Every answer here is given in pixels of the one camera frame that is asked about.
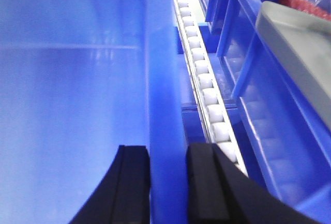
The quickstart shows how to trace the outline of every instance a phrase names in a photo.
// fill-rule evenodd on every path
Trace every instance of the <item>gray tray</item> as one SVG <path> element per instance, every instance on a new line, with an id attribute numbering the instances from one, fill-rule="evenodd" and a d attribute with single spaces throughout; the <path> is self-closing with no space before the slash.
<path id="1" fill-rule="evenodd" d="M 331 129 L 331 22 L 264 2 L 256 28 Z"/>

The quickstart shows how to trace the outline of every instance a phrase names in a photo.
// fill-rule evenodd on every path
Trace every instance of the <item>red object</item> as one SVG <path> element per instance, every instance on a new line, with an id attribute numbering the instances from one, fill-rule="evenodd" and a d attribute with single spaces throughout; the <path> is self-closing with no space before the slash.
<path id="1" fill-rule="evenodd" d="M 331 21 L 331 15 L 320 7 L 307 0 L 279 0 L 279 3 L 290 8 L 312 14 L 314 16 Z"/>

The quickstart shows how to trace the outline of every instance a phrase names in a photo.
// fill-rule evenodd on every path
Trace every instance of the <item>blue container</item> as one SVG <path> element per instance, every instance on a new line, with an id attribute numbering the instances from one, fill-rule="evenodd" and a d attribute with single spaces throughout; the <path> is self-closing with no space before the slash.
<path id="1" fill-rule="evenodd" d="M 119 144 L 146 145 L 154 223 L 186 223 L 171 0 L 0 0 L 0 223 L 67 223 Z"/>
<path id="2" fill-rule="evenodd" d="M 268 190 L 331 223 L 331 133 L 255 31 L 262 1 L 209 0 L 217 56 Z"/>

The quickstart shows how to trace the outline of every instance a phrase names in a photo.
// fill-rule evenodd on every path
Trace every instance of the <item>blue bin wall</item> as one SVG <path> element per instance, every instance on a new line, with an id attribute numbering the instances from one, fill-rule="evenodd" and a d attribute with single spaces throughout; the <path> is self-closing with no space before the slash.
<path id="1" fill-rule="evenodd" d="M 172 0 L 0 0 L 0 222 L 68 223 L 119 144 L 151 156 L 154 223 L 186 223 Z"/>

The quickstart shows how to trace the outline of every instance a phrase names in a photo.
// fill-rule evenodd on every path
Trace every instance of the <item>blue plastic surface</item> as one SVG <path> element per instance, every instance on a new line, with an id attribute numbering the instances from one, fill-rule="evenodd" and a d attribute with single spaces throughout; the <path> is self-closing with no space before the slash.
<path id="1" fill-rule="evenodd" d="M 262 1 L 209 0 L 217 56 L 268 190 L 331 223 L 331 132 L 256 33 Z"/>
<path id="2" fill-rule="evenodd" d="M 0 223 L 67 223 L 119 144 L 151 156 L 154 223 L 186 223 L 171 0 L 0 0 Z"/>

